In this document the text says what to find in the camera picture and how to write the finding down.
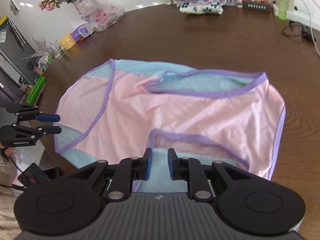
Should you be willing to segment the purple tissue pack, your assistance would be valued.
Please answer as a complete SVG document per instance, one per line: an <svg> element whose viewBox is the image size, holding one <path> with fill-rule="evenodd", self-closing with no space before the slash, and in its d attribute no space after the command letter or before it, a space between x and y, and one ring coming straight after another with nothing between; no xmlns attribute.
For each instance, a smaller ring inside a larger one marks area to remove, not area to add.
<svg viewBox="0 0 320 240"><path fill-rule="evenodd" d="M72 33L71 36L75 42L82 41L92 35L95 31L95 23L86 23L77 27Z"/></svg>

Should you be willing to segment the green spray bottle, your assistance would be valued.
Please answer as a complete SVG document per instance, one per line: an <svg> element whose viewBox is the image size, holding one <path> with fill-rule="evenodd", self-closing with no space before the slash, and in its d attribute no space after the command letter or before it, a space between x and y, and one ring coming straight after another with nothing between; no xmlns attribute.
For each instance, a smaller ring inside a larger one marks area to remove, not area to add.
<svg viewBox="0 0 320 240"><path fill-rule="evenodd" d="M289 0L278 0L278 18L282 21L287 20L287 7Z"/></svg>

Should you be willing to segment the black text box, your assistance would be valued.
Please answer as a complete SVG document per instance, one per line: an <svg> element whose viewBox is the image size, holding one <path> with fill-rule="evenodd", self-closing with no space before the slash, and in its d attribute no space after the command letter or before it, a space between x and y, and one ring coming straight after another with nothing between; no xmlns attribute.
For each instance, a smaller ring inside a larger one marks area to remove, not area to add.
<svg viewBox="0 0 320 240"><path fill-rule="evenodd" d="M243 0L243 8L246 10L269 12L271 5L268 1Z"/></svg>

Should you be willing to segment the pink blue mesh vest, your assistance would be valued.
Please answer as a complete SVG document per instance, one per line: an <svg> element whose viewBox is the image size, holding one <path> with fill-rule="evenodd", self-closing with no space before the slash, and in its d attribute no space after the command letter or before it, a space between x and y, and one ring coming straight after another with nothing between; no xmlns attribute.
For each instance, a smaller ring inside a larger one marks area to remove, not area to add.
<svg viewBox="0 0 320 240"><path fill-rule="evenodd" d="M117 164L151 148L150 179L134 190L184 192L185 182L170 179L169 148L271 179L286 108L264 72L110 59L69 87L56 112L55 151L75 167Z"/></svg>

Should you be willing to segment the clear glass cup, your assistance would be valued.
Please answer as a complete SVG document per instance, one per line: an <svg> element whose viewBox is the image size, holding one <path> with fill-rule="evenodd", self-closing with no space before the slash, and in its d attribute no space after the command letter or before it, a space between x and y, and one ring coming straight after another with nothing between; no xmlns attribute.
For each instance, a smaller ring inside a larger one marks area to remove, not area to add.
<svg viewBox="0 0 320 240"><path fill-rule="evenodd" d="M47 51L56 60L61 60L65 55L65 49L58 41L51 42Z"/></svg>

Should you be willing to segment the white power strip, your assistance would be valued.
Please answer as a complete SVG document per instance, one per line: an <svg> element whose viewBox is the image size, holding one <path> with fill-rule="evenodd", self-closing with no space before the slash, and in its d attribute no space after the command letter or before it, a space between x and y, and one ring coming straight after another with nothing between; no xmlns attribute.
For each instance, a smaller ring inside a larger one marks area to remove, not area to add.
<svg viewBox="0 0 320 240"><path fill-rule="evenodd" d="M319 20L313 17L309 17L308 14L297 10L296 6L293 7L293 10L287 11L287 20L298 22L298 23L301 23L302 25L306 25L308 27L312 27L312 29L320 31Z"/></svg>

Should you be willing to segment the green flat object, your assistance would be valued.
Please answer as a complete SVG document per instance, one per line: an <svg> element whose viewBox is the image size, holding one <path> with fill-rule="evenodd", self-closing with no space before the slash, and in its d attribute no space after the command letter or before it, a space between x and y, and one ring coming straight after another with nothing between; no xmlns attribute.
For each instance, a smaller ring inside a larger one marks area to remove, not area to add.
<svg viewBox="0 0 320 240"><path fill-rule="evenodd" d="M34 104L45 84L46 84L46 78L44 76L40 76L37 79L35 85L33 86L31 92L29 93L26 99L26 103Z"/></svg>

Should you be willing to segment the white teal floral folded cloth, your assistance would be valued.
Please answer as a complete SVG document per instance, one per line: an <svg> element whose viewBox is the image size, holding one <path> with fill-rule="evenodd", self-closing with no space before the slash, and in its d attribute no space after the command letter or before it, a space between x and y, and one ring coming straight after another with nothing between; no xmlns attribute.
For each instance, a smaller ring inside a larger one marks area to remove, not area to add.
<svg viewBox="0 0 320 240"><path fill-rule="evenodd" d="M183 3L180 6L179 11L184 14L194 14L194 15L202 15L202 14L222 15L223 7L219 3L215 3L215 4Z"/></svg>

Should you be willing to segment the yellow cup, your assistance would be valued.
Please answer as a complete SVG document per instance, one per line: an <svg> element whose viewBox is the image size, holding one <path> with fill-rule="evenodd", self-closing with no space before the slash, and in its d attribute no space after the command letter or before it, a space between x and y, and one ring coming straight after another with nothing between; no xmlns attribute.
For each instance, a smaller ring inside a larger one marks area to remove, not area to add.
<svg viewBox="0 0 320 240"><path fill-rule="evenodd" d="M69 50L76 44L75 39L72 37L72 33L68 33L64 38L61 39L60 45L65 49Z"/></svg>

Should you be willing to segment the clear plastic bag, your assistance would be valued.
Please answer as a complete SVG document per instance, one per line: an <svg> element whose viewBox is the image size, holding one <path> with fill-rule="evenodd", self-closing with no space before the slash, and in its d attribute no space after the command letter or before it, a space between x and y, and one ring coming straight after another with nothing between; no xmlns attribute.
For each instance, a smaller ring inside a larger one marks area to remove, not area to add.
<svg viewBox="0 0 320 240"><path fill-rule="evenodd" d="M86 29L89 31L104 31L123 18L125 10L117 5L98 6L89 13Z"/></svg>

